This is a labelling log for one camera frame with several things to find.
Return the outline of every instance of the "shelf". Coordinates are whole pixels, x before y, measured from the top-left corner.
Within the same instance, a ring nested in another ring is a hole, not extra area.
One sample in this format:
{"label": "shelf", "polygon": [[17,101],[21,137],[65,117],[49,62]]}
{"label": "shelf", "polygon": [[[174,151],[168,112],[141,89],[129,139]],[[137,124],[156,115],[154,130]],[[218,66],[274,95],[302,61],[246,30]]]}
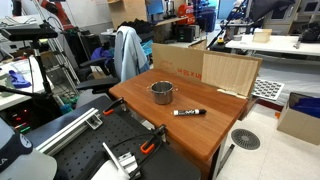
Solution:
{"label": "shelf", "polygon": [[158,24],[156,24],[156,26],[161,26],[161,25],[164,25],[164,24],[180,21],[180,20],[183,20],[183,19],[187,19],[187,17],[172,18],[172,19],[167,19],[167,20],[164,20],[164,21],[160,21]]}

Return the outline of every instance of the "wooden board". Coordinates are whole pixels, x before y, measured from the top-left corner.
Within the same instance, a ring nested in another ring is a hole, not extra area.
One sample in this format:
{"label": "wooden board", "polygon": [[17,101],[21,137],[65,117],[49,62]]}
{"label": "wooden board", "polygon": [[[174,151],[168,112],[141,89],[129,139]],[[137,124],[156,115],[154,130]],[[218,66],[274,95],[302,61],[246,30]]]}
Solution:
{"label": "wooden board", "polygon": [[202,79],[204,54],[244,59],[248,61],[261,62],[262,60],[261,58],[227,54],[217,51],[198,50],[157,43],[152,44],[153,65],[155,69],[162,69],[166,72],[195,81],[201,81]]}
{"label": "wooden board", "polygon": [[204,54],[201,81],[248,97],[260,65],[260,59]]}

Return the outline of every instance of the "ventilation grate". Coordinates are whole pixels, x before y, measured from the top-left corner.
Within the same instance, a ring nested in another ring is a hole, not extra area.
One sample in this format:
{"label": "ventilation grate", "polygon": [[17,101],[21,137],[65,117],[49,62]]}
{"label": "ventilation grate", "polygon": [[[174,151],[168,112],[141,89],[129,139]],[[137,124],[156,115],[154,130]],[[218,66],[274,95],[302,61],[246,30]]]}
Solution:
{"label": "ventilation grate", "polygon": [[260,147],[259,138],[245,129],[236,129],[232,131],[231,138],[238,146],[244,149],[255,150]]}

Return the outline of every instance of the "white tile floor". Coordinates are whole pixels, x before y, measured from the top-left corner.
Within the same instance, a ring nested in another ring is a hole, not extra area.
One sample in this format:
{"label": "white tile floor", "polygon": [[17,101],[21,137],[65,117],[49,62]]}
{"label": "white tile floor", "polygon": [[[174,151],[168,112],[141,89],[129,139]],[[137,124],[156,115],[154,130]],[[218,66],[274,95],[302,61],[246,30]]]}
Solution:
{"label": "white tile floor", "polygon": [[320,179],[320,146],[307,143],[277,130],[275,111],[255,105],[243,121],[232,127],[224,151],[230,147],[231,132],[246,129],[258,136],[260,148],[245,150],[235,144],[218,180]]}

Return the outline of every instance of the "computer monitor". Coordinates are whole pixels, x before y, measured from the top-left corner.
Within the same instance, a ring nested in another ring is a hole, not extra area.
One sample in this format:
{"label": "computer monitor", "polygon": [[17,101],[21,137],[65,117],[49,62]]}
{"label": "computer monitor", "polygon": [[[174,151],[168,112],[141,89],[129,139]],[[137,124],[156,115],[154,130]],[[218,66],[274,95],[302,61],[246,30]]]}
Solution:
{"label": "computer monitor", "polygon": [[149,15],[162,14],[164,12],[162,0],[149,0],[150,4],[147,5]]}

